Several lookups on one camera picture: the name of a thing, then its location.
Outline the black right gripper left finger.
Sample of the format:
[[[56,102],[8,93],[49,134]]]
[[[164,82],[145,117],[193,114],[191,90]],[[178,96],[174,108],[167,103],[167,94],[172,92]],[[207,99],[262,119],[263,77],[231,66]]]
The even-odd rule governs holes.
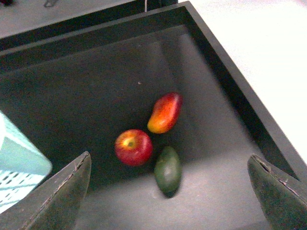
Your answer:
[[[72,230],[91,175],[84,152],[0,215],[2,230]]]

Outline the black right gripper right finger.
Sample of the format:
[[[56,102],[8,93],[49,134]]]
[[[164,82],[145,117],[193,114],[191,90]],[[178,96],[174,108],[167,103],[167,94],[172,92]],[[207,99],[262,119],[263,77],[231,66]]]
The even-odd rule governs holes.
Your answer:
[[[253,191],[272,230],[307,228],[307,186],[256,154],[247,162]]]

